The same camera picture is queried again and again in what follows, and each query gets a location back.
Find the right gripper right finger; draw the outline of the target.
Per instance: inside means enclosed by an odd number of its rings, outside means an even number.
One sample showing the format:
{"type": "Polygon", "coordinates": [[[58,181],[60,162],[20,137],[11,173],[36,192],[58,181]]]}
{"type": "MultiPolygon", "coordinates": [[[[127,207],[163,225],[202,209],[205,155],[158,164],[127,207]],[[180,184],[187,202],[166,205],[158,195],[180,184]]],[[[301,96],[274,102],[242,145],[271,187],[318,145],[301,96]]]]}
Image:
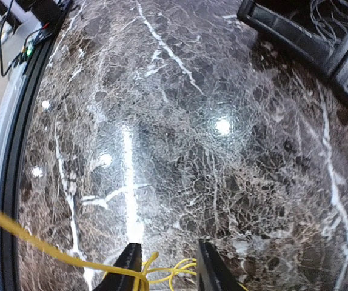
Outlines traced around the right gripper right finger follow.
{"type": "Polygon", "coordinates": [[[196,284],[202,291],[245,291],[224,264],[215,246],[203,239],[196,253],[196,284]]]}

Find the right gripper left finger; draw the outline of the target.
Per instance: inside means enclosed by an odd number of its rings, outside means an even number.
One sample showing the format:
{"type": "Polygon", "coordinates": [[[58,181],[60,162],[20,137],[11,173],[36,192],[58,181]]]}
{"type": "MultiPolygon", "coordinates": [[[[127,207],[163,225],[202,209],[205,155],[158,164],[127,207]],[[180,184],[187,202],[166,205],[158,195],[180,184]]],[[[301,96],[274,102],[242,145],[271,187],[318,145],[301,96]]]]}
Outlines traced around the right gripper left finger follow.
{"type": "Polygon", "coordinates": [[[130,242],[93,290],[134,290],[136,283],[138,283],[136,290],[149,290],[148,281],[142,280],[140,275],[142,275],[142,246],[140,243],[130,242]]]}

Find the black three-compartment bin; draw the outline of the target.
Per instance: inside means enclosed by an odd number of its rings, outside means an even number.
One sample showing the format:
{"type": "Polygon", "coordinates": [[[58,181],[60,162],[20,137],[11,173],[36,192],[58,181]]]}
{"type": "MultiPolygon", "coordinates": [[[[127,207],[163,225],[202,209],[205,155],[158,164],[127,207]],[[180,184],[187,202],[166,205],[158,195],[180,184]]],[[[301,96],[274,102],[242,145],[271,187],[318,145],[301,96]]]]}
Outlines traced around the black three-compartment bin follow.
{"type": "Polygon", "coordinates": [[[348,1],[242,1],[237,18],[294,53],[348,104],[348,1]]]}

